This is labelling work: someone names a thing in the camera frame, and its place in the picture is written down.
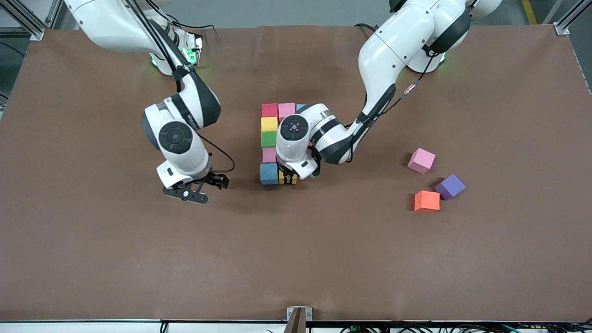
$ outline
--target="black cable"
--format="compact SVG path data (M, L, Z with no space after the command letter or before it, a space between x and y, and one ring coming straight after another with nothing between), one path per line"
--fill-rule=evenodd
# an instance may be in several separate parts
M152 0L146 0L146 2L148 2L148 4L152 7L152 9L154 9L160 16L164 17L169 22L170 22L169 17L172 18L174 21L172 21L171 23L174 23L180 27L193 28L193 29L203 29L203 28L207 28L207 27L212 27L213 29L216 29L216 27L213 24L201 25L201 26L182 24L173 15L166 14L166 16L164 16L161 12L160 7L158 7L158 5L156 5Z
M146 15L144 15L144 12L140 8L140 5L138 5L136 0L125 0L125 2L130 7L130 9L134 12L134 14L138 18L138 20L142 23L142 25L144 26L144 28L146 29L148 34L151 36L151 38L154 40L154 42L156 43L160 52L162 53L162 55L165 57L167 63L169 64L170 69L172 71L175 71L175 65L173 64L173 61L170 58L168 52L166 52L166 48L165 48L162 40L158 37L158 33L154 30L154 27L148 22Z
M364 125L365 123L368 123L371 120L378 120L380 117L384 116L385 114L387 114L392 108L395 107L395 105L399 104L399 102L401 100L403 100L403 98L405 98L405 96L407 96L407 94L409 92L411 92L411 89L415 88L415 86L419 83L419 81L422 79L423 75L426 74L427 69L430 67L430 64L432 63L432 60L438 55L438 53L434 53L433 55L430 56L430 60L427 62L426 68L423 70L423 73L419 76L419 78L417 78L417 80L415 81L415 83L413 85L410 85L409 88L407 88L407 90L403 93L403 95L401 95L401 97L399 97L399 99L396 100L396 102L391 105L388 109L384 110L384 112L375 115L374 117L371 118L367 118L366 120L364 120L362 122L362 125ZM345 128L350 127L353 124L353 122L351 122L350 124L348 124L347 126L345 126ZM354 141L353 141L353 136L352 136L352 140L349 141L349 151L350 151L350 156L349 159L347 161L345 161L346 163L351 163L353 161L353 145L354 145Z
M358 23L358 24L354 25L354 27L365 27L365 28L368 28L372 31L376 31L376 29L377 29L376 27L373 27L373 26L365 24L365 23Z
M10 48L11 48L11 49L12 49L14 52L17 52L17 53L18 53L19 55L21 55L22 57L25 57L25 55L24 55L24 54L23 54L21 51L19 51L19 50L15 49L14 47L12 47L12 46L10 46L10 45L8 45L8 44L4 43L3 41L0 41L0 44L4 45L4 46L6 46L6 47L10 47Z
M217 173L223 174L223 173L227 173L227 172L230 172L230 171L234 170L234 168L236 167L236 163L234 162L234 159L233 159L233 158L232 158L232 157L231 157L231 156L230 156L230 155L229 155L227 152L223 151L223 150L222 150L220 147L218 147L218 146L217 146L215 143L213 143L212 141L210 141L210 140L206 139L206 138L205 138L203 135L201 135L201 134L199 134L199 133L197 133L197 135L198 135L198 136L199 136L199 137L200 137L200 138L201 138L203 141L206 141L206 142L207 142L207 143L209 143L209 144L210 144L212 147L214 147L214 148L218 149L218 150L219 150L221 153L223 153L223 154L224 154L226 157L228 157L228 159L229 159L229 160L230 160L230 162L232 163L232 167L231 167L230 169L227 169L227 170L212 170L212 172L217 172Z

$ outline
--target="pink cube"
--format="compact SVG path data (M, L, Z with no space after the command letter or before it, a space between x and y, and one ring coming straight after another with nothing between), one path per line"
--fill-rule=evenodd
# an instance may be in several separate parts
M409 161L409 164L407 164L407 167L420 174L425 174L432 168L432 163L434 163L435 158L436 155L422 148L418 148L411 156L411 160Z
M290 114L296 113L296 103L279 103L278 104L278 117L279 121L288 117Z
M275 147L263 148L263 160L261 163L275 163Z

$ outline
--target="green cube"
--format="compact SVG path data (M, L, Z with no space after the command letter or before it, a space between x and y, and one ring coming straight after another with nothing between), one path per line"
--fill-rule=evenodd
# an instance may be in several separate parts
M261 132L261 147L275 147L276 132Z

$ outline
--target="blue cube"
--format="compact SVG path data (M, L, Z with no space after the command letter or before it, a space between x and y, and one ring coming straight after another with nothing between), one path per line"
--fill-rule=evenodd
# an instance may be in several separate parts
M276 163L261 163L261 184L278 185L278 165Z
M452 174L438 184L435 189L444 200L450 200L456 197L465 187L465 184L455 174Z

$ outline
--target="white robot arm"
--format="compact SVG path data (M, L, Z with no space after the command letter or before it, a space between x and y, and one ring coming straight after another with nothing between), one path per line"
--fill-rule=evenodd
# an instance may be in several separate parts
M197 130L215 123L221 107L218 98L179 50L179 44L186 40L184 31L173 29L164 18L159 20L159 15L149 19L145 11L148 14L155 11L142 8L136 0L65 2L94 43L115 51L149 52L159 60L159 69L175 78L178 92L147 107L141 124L152 145L166 158L157 167L163 192L183 200L207 203L208 197L200 193L201 187L209 184L226 188L229 181L226 176L212 172L210 156ZM191 190L193 182L200 185L197 191Z
M316 177L320 161L348 161L395 94L395 81L412 59L433 71L432 59L457 46L470 27L469 12L489 14L501 0L391 0L394 14L362 46L358 65L366 87L365 105L346 128L324 104L309 104L281 122L276 155L286 174Z

